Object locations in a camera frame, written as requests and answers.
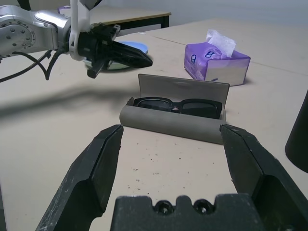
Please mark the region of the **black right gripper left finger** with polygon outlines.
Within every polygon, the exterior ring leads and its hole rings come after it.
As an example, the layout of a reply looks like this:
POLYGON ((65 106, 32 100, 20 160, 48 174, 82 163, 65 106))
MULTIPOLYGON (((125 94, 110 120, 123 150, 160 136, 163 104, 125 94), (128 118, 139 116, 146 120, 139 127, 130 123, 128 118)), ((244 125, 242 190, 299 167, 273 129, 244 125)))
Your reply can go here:
POLYGON ((113 125, 99 132, 71 164, 38 231, 88 231, 106 211, 116 176, 124 128, 113 125))

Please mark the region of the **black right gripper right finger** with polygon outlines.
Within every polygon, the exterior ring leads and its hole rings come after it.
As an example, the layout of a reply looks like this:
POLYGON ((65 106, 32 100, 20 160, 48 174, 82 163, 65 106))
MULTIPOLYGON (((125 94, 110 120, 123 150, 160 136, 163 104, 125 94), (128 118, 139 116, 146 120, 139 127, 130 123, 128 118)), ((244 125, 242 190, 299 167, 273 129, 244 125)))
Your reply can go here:
POLYGON ((306 231, 308 200, 257 138, 242 128, 219 128, 232 182, 251 196, 268 231, 306 231))

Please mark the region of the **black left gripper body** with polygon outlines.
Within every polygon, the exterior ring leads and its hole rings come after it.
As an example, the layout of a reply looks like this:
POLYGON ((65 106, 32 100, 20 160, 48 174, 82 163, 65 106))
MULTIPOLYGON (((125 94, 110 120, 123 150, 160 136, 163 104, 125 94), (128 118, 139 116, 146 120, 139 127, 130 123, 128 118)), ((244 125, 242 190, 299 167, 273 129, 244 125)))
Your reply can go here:
POLYGON ((102 70, 109 67, 111 58, 107 50, 119 32, 119 25, 94 23, 89 32, 79 34, 79 56, 91 61, 91 67, 87 70, 88 77, 96 78, 102 70))

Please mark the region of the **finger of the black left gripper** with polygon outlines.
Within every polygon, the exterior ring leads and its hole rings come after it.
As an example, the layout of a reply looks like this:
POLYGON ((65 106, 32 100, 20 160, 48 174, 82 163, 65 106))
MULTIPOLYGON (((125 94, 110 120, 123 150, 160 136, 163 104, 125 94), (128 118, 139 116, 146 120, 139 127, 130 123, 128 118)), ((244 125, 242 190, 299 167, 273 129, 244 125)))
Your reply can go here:
POLYGON ((133 41, 113 42, 113 48, 125 56, 139 57, 145 54, 145 44, 133 41))
POLYGON ((108 54, 108 58, 113 62, 124 64, 133 68, 145 68, 153 65, 152 59, 145 53, 139 53, 139 54, 111 53, 108 54))

